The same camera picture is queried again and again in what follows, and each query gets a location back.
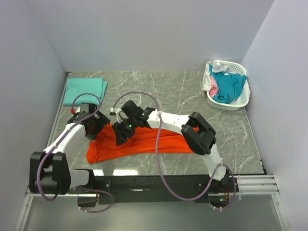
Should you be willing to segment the orange t shirt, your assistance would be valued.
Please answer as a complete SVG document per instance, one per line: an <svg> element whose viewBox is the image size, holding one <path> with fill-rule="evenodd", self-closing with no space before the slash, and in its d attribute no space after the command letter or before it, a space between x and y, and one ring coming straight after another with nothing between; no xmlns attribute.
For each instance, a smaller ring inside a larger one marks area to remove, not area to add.
<svg viewBox="0 0 308 231"><path fill-rule="evenodd" d="M116 159L133 154L146 154L155 152L158 129L137 128L135 135L120 146L116 146L116 135L111 125L107 125L90 142L86 153L88 163L94 164L106 160ZM192 153L181 134L166 129L161 130L159 137L159 153Z"/></svg>

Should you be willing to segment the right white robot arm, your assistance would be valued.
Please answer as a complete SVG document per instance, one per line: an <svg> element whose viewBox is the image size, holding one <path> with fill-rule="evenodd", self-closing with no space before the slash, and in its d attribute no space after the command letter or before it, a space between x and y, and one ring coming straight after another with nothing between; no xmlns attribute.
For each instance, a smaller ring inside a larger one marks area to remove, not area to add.
<svg viewBox="0 0 308 231"><path fill-rule="evenodd" d="M216 145L216 131L198 112L190 115L177 115L147 107L142 109L132 100L127 101L121 108L110 109L110 114L116 116L117 122L113 124L118 146L131 138L137 128L156 128L158 130L155 140L155 154L158 154L162 130L182 135L189 149L202 157L208 170L208 190L214 188L214 193L225 192L229 181L236 188L236 181L231 170L222 163Z"/></svg>

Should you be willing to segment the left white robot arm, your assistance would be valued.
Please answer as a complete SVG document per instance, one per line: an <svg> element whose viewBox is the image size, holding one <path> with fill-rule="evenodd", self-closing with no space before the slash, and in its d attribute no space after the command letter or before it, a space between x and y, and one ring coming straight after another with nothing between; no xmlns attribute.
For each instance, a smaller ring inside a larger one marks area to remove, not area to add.
<svg viewBox="0 0 308 231"><path fill-rule="evenodd" d="M67 157L83 138L94 141L110 120L98 106L83 103L74 113L60 136L41 152L30 157L29 190L31 193L64 195L72 188L92 185L94 174L89 169L70 170Z"/></svg>

